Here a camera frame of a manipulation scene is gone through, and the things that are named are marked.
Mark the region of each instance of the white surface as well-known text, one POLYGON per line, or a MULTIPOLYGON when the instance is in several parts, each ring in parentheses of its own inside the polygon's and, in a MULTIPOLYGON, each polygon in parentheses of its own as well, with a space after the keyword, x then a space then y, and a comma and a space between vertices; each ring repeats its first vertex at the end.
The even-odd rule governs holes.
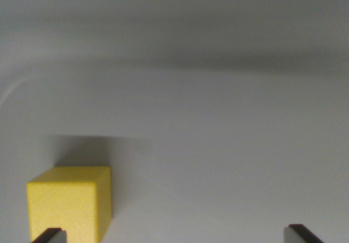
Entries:
POLYGON ((112 141, 104 243, 346 241, 348 5, 2 0, 0 241, 29 239, 52 135, 112 141))

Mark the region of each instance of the white wall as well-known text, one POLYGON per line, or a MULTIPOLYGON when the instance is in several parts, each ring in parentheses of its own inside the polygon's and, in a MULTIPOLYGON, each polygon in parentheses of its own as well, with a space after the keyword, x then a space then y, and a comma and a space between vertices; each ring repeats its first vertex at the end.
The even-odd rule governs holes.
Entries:
POLYGON ((347 0, 2 2, 1 242, 60 135, 110 141, 104 242, 348 238, 347 0))

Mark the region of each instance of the yellow cube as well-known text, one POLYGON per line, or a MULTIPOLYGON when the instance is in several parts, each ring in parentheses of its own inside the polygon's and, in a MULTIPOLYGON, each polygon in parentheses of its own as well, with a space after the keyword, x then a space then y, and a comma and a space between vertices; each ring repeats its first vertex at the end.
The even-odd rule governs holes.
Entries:
POLYGON ((33 241, 46 228, 68 243, 100 243, 112 220, 109 167, 54 167, 27 184, 33 241))

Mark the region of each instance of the yellow block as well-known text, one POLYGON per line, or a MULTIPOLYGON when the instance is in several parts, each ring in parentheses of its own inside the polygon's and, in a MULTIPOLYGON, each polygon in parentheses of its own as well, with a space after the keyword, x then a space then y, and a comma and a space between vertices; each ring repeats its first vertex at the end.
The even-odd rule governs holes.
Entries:
POLYGON ((100 243, 112 220, 109 167, 55 167, 27 184, 33 241, 46 228, 68 243, 100 243))

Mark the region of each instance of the cube face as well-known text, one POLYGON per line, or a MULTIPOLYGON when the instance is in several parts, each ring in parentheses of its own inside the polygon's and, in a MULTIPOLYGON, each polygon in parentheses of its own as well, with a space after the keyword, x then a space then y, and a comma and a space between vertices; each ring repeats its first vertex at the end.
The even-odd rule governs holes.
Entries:
POLYGON ((68 243, 99 243, 111 222, 108 167, 56 167, 27 184, 31 240, 48 227, 68 243))

